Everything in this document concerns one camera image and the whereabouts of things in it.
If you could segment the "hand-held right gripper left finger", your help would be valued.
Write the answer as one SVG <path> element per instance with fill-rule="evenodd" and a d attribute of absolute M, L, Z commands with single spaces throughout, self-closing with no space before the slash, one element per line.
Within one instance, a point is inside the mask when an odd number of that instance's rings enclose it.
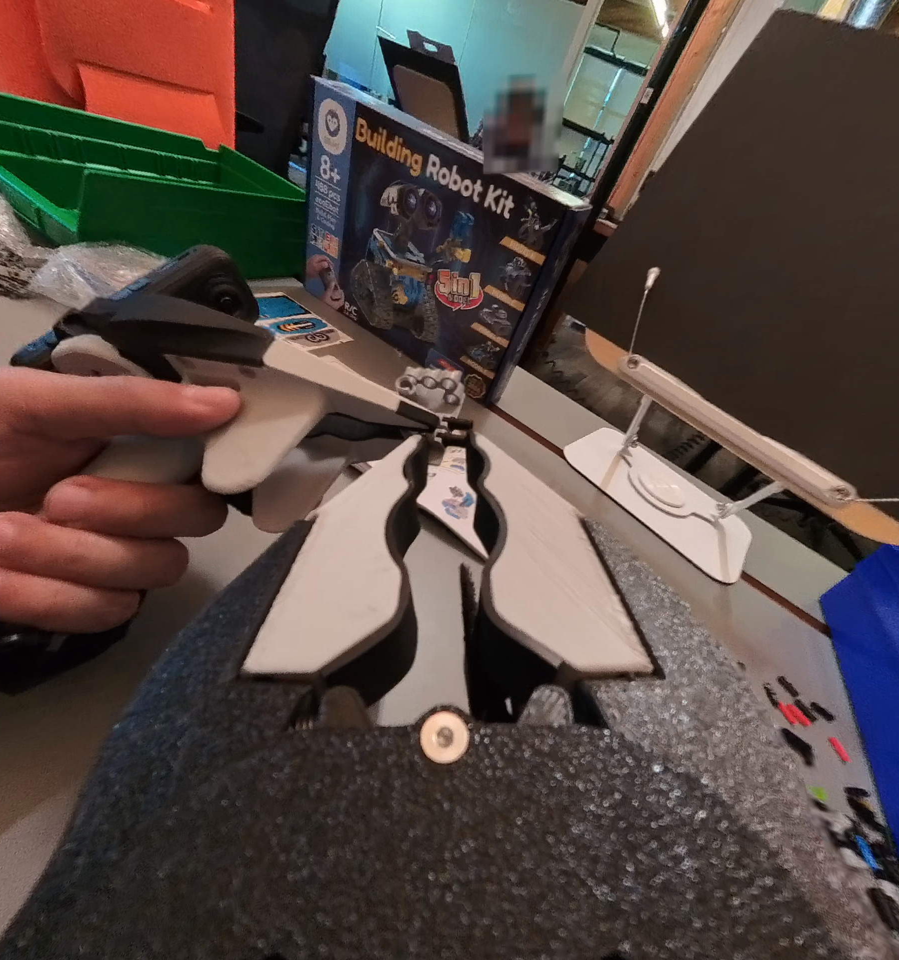
<path fill-rule="evenodd" d="M 315 511 L 241 666 L 250 679 L 347 687 L 374 706 L 408 675 L 418 643 L 406 554 L 429 444 L 404 440 Z"/>

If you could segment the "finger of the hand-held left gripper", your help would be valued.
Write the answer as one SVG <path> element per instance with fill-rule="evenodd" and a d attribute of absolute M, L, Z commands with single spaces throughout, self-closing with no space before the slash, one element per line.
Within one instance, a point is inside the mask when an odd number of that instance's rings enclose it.
<path fill-rule="evenodd" d="M 402 442 L 410 436 L 429 434 L 431 428 L 369 422 L 346 414 L 327 414 L 310 431 L 311 440 L 331 438 L 344 442 Z"/>
<path fill-rule="evenodd" d="M 441 424 L 439 415 L 395 390 L 286 342 L 273 342 L 266 349 L 264 370 L 275 377 L 275 410 L 292 418 L 303 433 L 330 414 L 422 431 Z"/>

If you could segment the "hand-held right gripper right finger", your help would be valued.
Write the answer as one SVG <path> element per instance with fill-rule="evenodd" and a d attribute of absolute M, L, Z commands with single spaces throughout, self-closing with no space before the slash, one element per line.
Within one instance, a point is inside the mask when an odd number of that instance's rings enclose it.
<path fill-rule="evenodd" d="M 472 715 L 516 722 L 537 690 L 645 679 L 658 664 L 579 510 L 477 434 L 466 446 L 473 530 L 487 553 L 467 615 Z"/>

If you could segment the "grey triangular panel piece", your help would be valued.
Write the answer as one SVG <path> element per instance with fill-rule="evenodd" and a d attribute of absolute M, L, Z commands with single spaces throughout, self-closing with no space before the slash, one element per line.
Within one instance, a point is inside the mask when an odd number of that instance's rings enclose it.
<path fill-rule="evenodd" d="M 458 368 L 408 366 L 395 379 L 395 390 L 404 399 L 446 416 L 455 416 L 465 399 L 463 373 Z"/>

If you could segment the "pile of toy building pieces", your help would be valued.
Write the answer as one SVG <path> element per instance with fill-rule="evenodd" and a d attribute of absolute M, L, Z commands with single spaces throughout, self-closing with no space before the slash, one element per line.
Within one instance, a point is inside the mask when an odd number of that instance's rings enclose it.
<path fill-rule="evenodd" d="M 899 847 L 854 731 L 833 707 L 800 696 L 784 675 L 760 686 L 779 740 L 798 765 L 811 807 L 899 944 Z"/>

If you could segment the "white desk lamp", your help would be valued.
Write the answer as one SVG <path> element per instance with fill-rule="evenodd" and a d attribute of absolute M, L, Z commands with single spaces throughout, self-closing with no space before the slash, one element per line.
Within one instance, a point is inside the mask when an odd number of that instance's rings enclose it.
<path fill-rule="evenodd" d="M 660 273 L 658 267 L 647 271 L 629 347 L 611 363 L 620 378 L 640 394 L 627 429 L 597 429 L 567 445 L 563 452 L 570 466 L 602 494 L 709 578 L 731 585 L 742 578 L 752 542 L 751 531 L 740 518 L 743 511 L 783 491 L 831 508 L 855 502 L 858 494 L 836 474 L 746 426 L 636 353 L 644 308 Z M 741 500 L 720 500 L 688 481 L 640 442 L 640 428 L 653 406 L 702 431 L 761 470 L 769 482 Z"/>

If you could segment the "person's left hand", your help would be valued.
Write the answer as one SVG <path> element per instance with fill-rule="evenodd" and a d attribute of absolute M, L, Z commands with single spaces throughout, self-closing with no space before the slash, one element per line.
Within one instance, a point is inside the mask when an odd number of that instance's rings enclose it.
<path fill-rule="evenodd" d="M 240 396 L 136 377 L 0 368 L 0 621 L 87 634 L 125 623 L 146 592 L 185 574 L 183 540 L 215 533 L 228 506 L 190 484 L 85 474 L 112 438 L 198 437 Z"/>

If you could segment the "blue sticker sheet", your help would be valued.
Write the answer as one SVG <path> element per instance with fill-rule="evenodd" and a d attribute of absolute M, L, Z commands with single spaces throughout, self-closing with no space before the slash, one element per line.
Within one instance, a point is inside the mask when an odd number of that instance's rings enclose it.
<path fill-rule="evenodd" d="M 256 325 L 307 353 L 327 351 L 354 338 L 286 293 L 259 294 L 255 298 Z"/>

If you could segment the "instruction booklet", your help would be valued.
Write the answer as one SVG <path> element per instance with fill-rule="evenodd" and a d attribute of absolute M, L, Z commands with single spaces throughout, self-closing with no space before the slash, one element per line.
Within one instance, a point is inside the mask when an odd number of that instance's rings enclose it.
<path fill-rule="evenodd" d="M 421 529 L 419 511 L 443 524 L 445 529 L 480 560 L 488 558 L 475 528 L 478 498 L 467 474 L 467 451 L 461 445 L 431 443 L 424 439 L 421 447 L 427 462 L 426 483 L 419 487 L 417 508 L 412 517 L 396 520 L 398 542 L 408 547 Z"/>

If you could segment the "green plastic crate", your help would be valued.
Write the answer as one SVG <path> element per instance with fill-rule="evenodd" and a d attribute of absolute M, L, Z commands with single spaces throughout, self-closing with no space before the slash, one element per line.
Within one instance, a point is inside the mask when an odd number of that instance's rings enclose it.
<path fill-rule="evenodd" d="M 305 192 L 194 137 L 0 92 L 0 194 L 16 221 L 57 246 L 174 257 L 203 244 L 248 280 L 303 273 Z"/>

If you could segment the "dark blue toy box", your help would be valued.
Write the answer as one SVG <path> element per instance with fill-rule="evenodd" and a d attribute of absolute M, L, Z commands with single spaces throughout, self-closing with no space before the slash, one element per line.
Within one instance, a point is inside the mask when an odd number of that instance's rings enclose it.
<path fill-rule="evenodd" d="M 346 83 L 312 90 L 306 289 L 496 403 L 590 204 Z"/>

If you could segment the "orange box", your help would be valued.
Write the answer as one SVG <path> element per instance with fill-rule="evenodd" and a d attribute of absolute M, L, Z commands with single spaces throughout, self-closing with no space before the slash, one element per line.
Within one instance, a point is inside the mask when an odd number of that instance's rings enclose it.
<path fill-rule="evenodd" d="M 236 147 L 232 1 L 0 1 L 0 92 Z"/>

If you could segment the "black framed panel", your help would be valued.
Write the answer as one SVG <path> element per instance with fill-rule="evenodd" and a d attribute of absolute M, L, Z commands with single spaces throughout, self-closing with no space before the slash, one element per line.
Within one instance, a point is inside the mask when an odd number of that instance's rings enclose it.
<path fill-rule="evenodd" d="M 385 35 L 378 44 L 395 106 L 442 133 L 470 143 L 468 115 L 456 56 L 449 44 L 408 30 L 408 45 Z"/>

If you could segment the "blue plastic bin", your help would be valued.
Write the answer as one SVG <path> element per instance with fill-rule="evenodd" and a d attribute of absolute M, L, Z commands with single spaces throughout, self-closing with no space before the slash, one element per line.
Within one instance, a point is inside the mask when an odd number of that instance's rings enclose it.
<path fill-rule="evenodd" d="M 899 546 L 878 548 L 819 602 L 899 856 Z"/>

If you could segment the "black partition board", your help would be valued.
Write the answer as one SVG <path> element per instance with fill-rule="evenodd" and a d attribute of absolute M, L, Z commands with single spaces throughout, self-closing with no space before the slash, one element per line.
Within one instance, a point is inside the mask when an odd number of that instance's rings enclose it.
<path fill-rule="evenodd" d="M 602 366 L 899 545 L 899 36 L 775 12 L 565 311 Z"/>

